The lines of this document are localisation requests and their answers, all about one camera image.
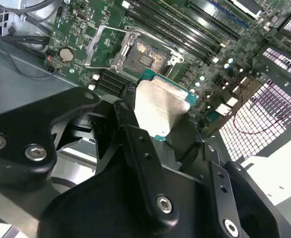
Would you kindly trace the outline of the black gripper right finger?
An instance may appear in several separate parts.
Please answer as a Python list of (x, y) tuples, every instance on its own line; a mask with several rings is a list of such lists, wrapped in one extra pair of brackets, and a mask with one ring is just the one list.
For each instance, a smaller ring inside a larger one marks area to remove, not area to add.
[(193, 121), (173, 125), (167, 142), (179, 170), (200, 182), (203, 237), (291, 238), (291, 225), (247, 171), (233, 161), (222, 163)]

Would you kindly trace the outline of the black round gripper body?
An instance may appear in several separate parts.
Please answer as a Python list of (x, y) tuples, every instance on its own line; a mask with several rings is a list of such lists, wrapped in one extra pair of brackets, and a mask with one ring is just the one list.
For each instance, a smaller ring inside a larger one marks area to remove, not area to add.
[(55, 198), (41, 238), (201, 238), (202, 185), (161, 166), (153, 145), (125, 149), (99, 175)]

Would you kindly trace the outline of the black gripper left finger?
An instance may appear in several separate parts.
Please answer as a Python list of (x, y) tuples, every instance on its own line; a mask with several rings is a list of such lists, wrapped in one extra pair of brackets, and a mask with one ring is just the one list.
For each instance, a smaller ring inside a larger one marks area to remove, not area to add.
[(153, 145), (125, 101), (101, 101), (83, 87), (75, 87), (0, 114), (0, 185), (36, 190), (46, 182), (57, 162), (57, 149), (71, 137), (69, 123), (88, 115), (97, 133), (102, 162), (109, 166), (124, 157), (125, 149)]

